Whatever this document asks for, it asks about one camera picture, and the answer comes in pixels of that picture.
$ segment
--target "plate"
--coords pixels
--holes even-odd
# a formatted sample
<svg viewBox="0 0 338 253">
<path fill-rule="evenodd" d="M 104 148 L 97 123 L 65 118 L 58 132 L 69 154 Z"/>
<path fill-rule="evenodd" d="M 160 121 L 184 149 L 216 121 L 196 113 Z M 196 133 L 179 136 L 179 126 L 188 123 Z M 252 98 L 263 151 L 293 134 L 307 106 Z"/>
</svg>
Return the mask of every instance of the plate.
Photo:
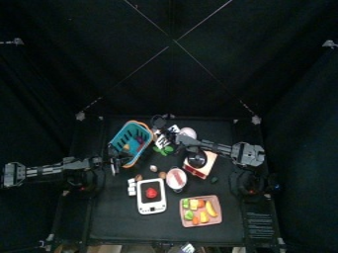
<svg viewBox="0 0 338 253">
<path fill-rule="evenodd" d="M 184 219 L 184 213 L 185 211 L 188 211 L 189 209 L 185 209 L 183 207 L 183 200 L 188 199 L 189 200 L 204 200 L 204 201 L 209 201 L 215 212 L 217 213 L 217 216 L 212 217 L 211 215 L 208 216 L 208 222 L 205 223 L 199 223 L 197 225 L 192 224 L 191 220 L 185 220 Z M 179 200 L 179 215 L 180 215 L 180 220 L 181 220 L 181 225 L 184 227 L 195 227 L 195 226 L 204 226 L 204 225 L 212 225 L 212 224 L 217 224 L 221 222 L 221 209 L 220 209 L 220 205 L 219 205 L 219 201 L 217 201 L 217 197 L 215 195 L 209 195 L 209 196 L 197 196 L 197 197 L 191 197 L 191 198 L 184 198 Z M 199 218 L 199 214 L 205 211 L 205 207 L 203 208 L 197 208 L 196 211 L 191 210 L 193 212 L 193 216 L 197 216 Z"/>
</svg>

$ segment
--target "blue basket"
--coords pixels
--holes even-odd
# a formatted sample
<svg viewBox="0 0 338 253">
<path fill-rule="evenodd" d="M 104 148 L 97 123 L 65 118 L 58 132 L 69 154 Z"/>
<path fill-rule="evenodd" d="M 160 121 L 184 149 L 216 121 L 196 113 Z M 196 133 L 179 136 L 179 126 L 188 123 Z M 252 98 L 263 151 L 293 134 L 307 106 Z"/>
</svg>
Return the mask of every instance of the blue basket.
<svg viewBox="0 0 338 253">
<path fill-rule="evenodd" d="M 134 165 L 144 149 L 151 144 L 152 140 L 152 131 L 144 123 L 136 121 L 125 122 L 122 128 L 109 141 L 109 144 L 117 152 L 120 152 L 122 147 L 128 145 L 128 151 L 133 155 L 132 160 L 121 166 L 122 168 L 126 169 Z"/>
</svg>

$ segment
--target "red toy food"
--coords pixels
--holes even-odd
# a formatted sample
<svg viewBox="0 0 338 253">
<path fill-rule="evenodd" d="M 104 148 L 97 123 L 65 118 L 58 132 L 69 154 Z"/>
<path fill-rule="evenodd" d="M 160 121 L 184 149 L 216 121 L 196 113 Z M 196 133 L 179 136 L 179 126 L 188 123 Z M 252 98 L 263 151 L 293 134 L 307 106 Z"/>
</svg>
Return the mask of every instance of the red toy food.
<svg viewBox="0 0 338 253">
<path fill-rule="evenodd" d="M 157 191 L 153 188 L 148 188 L 145 191 L 145 196 L 148 199 L 155 198 L 157 195 Z"/>
</svg>

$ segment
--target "black curtain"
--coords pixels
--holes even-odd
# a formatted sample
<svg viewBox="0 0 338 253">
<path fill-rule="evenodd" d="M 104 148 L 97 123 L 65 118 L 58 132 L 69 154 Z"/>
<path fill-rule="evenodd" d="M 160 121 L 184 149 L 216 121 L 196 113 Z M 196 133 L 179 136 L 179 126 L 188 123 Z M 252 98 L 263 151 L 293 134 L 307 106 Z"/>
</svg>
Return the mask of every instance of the black curtain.
<svg viewBox="0 0 338 253">
<path fill-rule="evenodd" d="M 58 162 L 92 102 L 98 116 L 249 117 L 241 100 L 283 184 L 281 236 L 334 251 L 336 3 L 0 1 L 0 42 L 24 41 L 0 44 L 0 166 Z M 45 238 L 57 193 L 0 192 L 0 251 Z"/>
<path fill-rule="evenodd" d="M 295 252 L 336 252 L 338 50 L 327 49 L 264 117 L 279 173 L 281 234 Z"/>
<path fill-rule="evenodd" d="M 13 36 L 1 31 L 8 38 Z M 74 115 L 13 44 L 0 46 L 0 87 L 0 166 L 60 162 L 69 151 Z M 0 191 L 0 251 L 34 248 L 46 239 L 60 193 L 60 186 L 52 183 Z"/>
</svg>

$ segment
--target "black tabletop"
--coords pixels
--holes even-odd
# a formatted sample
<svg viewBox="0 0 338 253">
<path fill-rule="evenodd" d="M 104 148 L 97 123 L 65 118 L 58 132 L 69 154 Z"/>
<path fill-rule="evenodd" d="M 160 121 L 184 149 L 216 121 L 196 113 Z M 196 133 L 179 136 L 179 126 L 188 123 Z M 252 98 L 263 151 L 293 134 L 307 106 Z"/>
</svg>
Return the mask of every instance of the black tabletop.
<svg viewBox="0 0 338 253">
<path fill-rule="evenodd" d="M 136 119 L 104 119 L 104 123 L 100 123 L 106 129 L 102 134 L 102 143 L 108 143 L 128 120 Z M 149 119 L 138 119 L 138 121 L 149 124 Z M 168 124 L 191 127 L 196 131 L 197 139 L 207 139 L 225 145 L 232 145 L 237 142 L 237 138 L 245 138 L 245 135 L 251 138 L 252 135 L 248 130 L 251 125 L 240 129 L 232 120 L 173 119 Z M 88 142 L 84 141 L 76 145 L 81 145 L 81 150 L 86 150 L 82 145 L 89 145 Z M 152 172 L 149 166 L 156 165 L 160 171 L 167 172 L 172 166 L 181 167 L 185 155 L 183 152 L 177 156 L 161 156 L 152 147 L 153 143 L 147 147 L 132 168 L 122 169 L 114 176 L 110 170 L 105 169 L 105 185 L 94 199 L 88 241 L 112 244 L 181 244 L 188 241 L 204 246 L 243 244 L 240 204 L 229 192 L 228 181 L 235 166 L 224 157 L 217 156 L 204 180 L 185 172 L 187 183 L 180 193 L 175 193 L 165 184 L 167 210 L 164 212 L 147 215 L 138 213 L 137 198 L 128 196 L 128 179 L 134 178 L 137 174 L 141 174 L 144 179 L 159 178 L 159 173 Z M 217 178 L 216 183 L 209 181 L 213 177 Z M 183 227 L 179 200 L 208 195 L 215 195 L 219 199 L 221 222 L 205 226 Z"/>
</svg>

